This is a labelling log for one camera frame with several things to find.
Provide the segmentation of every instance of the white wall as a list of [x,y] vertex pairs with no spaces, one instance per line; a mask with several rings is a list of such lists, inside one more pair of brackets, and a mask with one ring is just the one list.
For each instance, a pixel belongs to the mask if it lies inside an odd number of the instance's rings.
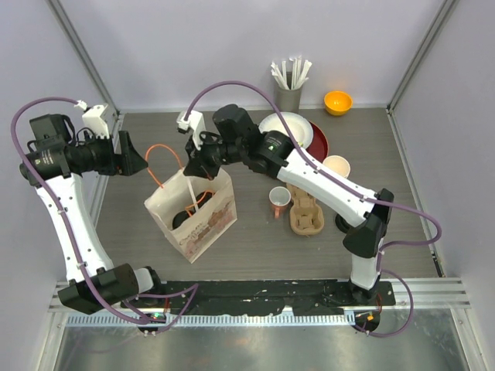
[[[356,104],[387,104],[442,0],[62,3],[116,104],[159,111],[186,107],[221,80],[272,92],[271,61],[299,54],[314,62],[304,104],[335,89]],[[200,106],[232,103],[233,94],[244,106],[265,103],[229,87]]]
[[495,2],[461,1],[397,110],[418,191],[445,233],[442,266],[460,276],[493,351],[495,322]]
[[[65,276],[63,255],[47,211],[19,173],[19,157],[10,140],[12,116],[23,104],[49,95],[99,103],[78,58],[46,3],[16,0],[0,11],[0,368],[31,370],[41,343],[41,327],[56,281]],[[29,119],[48,113],[69,114],[69,104],[44,104],[25,113],[18,133],[32,139]],[[86,181],[91,189],[94,178]]]

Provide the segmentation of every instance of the paper cup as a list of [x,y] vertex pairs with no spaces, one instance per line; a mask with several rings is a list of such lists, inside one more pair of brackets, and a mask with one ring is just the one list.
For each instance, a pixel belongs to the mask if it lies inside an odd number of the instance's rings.
[[350,164],[344,157],[329,156],[323,160],[323,164],[344,178],[347,178],[350,174]]

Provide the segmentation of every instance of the metal frame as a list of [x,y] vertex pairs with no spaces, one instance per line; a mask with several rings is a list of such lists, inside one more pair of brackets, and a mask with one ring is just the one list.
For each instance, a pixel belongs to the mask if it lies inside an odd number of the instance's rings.
[[70,45],[72,45],[74,51],[79,57],[81,63],[83,64],[84,69],[87,72],[87,75],[90,77],[94,86],[100,92],[105,102],[108,103],[109,107],[111,107],[115,112],[118,113],[118,109],[117,106],[115,105],[114,100],[111,98],[111,95],[108,92],[107,87],[105,86],[103,80],[101,79],[101,76],[98,73],[96,66],[93,64],[90,55],[86,51],[83,42],[81,41],[80,37],[77,35],[76,29],[74,28],[67,13],[65,12],[65,9],[60,3],[60,0],[46,0],[46,4],[48,4],[53,15],[55,16],[56,20],[59,23],[60,28],[65,33],[66,37],[69,39]]
[[[419,195],[418,187],[415,183],[415,178],[412,175],[411,167],[409,166],[408,155],[405,150],[404,141],[402,140],[401,132],[397,126],[397,121],[395,119],[395,114],[391,112],[391,110],[387,110],[388,121],[390,122],[390,126],[392,129],[392,133],[394,134],[395,143],[397,144],[397,148],[399,150],[399,155],[401,156],[402,165],[404,166],[404,171],[406,177],[408,179],[409,187],[411,188],[412,198],[415,201],[415,205],[418,210],[425,211],[423,207],[421,196]],[[435,227],[429,224],[425,218],[420,218],[421,224],[423,227],[423,231],[425,232],[426,237],[430,240],[433,238],[433,235],[436,233]],[[438,271],[440,277],[445,277],[441,261],[437,258],[439,253],[436,249],[436,245],[433,243],[430,245],[430,251],[432,252],[432,258],[435,261],[435,267]]]
[[[394,289],[395,300],[397,304],[390,307],[384,307],[384,310],[406,309],[409,308],[408,293],[405,287],[399,280],[386,280],[392,283]],[[414,298],[415,308],[417,309],[433,309],[433,308],[470,308],[469,299],[464,289],[460,278],[409,278],[405,280],[410,287]],[[56,285],[56,290],[53,293],[52,300],[49,304],[50,313],[77,313],[71,308],[64,307],[60,303],[58,290],[67,287],[67,283],[59,282]],[[120,311],[128,312],[129,309],[120,308],[119,304],[114,305]],[[374,307],[345,307],[348,310],[371,310]],[[146,312],[162,311],[163,308],[147,308],[143,309]]]
[[[398,280],[389,280],[394,289],[397,304],[384,307],[384,310],[409,309],[408,294]],[[462,343],[470,369],[487,370],[486,360],[480,351],[480,346],[473,329],[471,307],[466,290],[459,278],[411,278],[405,280],[415,299],[415,308],[433,309],[450,308],[452,318]],[[122,327],[135,326],[115,318],[108,311],[100,311],[92,316],[82,315],[61,305],[57,291],[65,288],[67,283],[59,282],[49,305],[49,315],[52,316],[47,336],[45,351],[39,363],[39,371],[53,370],[62,341],[63,331],[67,327]],[[279,316],[250,318],[247,316],[186,316],[179,327],[232,327],[232,326],[294,326],[294,325],[349,325],[353,322],[353,310],[363,310],[364,307],[346,307],[343,315],[306,316],[297,318],[292,310],[286,308]],[[128,309],[119,308],[128,314]],[[147,308],[144,311],[162,311],[162,308]]]
[[412,77],[415,75],[419,66],[425,59],[428,51],[432,48],[436,37],[439,35],[443,26],[446,24],[458,2],[459,0],[444,0],[443,4],[440,6],[440,9],[437,12],[432,24],[430,25],[430,28],[428,29],[425,37],[423,38],[418,51],[409,64],[409,67],[406,69],[404,77],[402,77],[397,90],[392,96],[391,102],[387,107],[389,111],[393,111],[397,107],[398,101],[401,99],[402,94],[407,89],[409,83],[412,80]]

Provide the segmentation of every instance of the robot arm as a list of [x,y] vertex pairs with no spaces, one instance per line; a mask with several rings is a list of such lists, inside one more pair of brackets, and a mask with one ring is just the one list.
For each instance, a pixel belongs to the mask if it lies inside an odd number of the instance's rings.
[[[31,120],[35,135],[28,159],[50,188],[60,198],[84,261],[84,266],[95,287],[109,304],[150,290],[157,281],[151,268],[133,270],[129,264],[114,267],[105,253],[86,210],[82,174],[96,171],[101,175],[133,175],[148,167],[131,143],[126,131],[119,131],[121,154],[114,153],[107,122],[108,109],[99,105],[86,109],[83,115],[84,140],[73,129],[70,119],[59,114],[48,114]],[[44,188],[32,177],[27,168],[20,166],[22,175],[36,188],[45,204],[62,246],[69,287],[59,291],[61,302],[67,307],[91,314],[101,309],[89,292],[73,252],[69,235],[59,211]]]
[[[290,139],[278,132],[260,133],[246,110],[235,104],[222,107],[213,115],[220,135],[204,131],[203,115],[193,111],[188,120],[182,112],[177,119],[179,131],[193,131],[186,145],[189,162],[185,175],[214,178],[221,165],[243,162],[254,172],[293,184],[337,211],[350,225],[343,245],[351,252],[351,290],[358,302],[368,302],[376,294],[380,272],[377,271],[378,249],[383,243],[390,219],[390,209],[364,202],[314,171],[295,150]],[[394,195],[382,189],[375,192],[354,184],[332,172],[303,149],[306,157],[334,178],[368,199],[393,201]]]

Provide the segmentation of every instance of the white bracket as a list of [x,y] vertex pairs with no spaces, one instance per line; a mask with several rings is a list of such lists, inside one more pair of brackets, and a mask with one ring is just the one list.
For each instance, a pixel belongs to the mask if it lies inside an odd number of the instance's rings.
[[189,115],[187,120],[184,119],[185,116],[185,111],[179,114],[179,116],[177,117],[177,128],[184,133],[187,133],[189,132],[189,130],[192,129],[194,146],[196,147],[196,149],[200,150],[201,145],[203,144],[200,134],[203,131],[207,130],[204,124],[203,114],[198,111],[191,111],[191,114]]
[[98,104],[83,114],[84,126],[90,128],[100,138],[110,138],[108,125],[112,125],[113,120],[113,112],[108,104]]

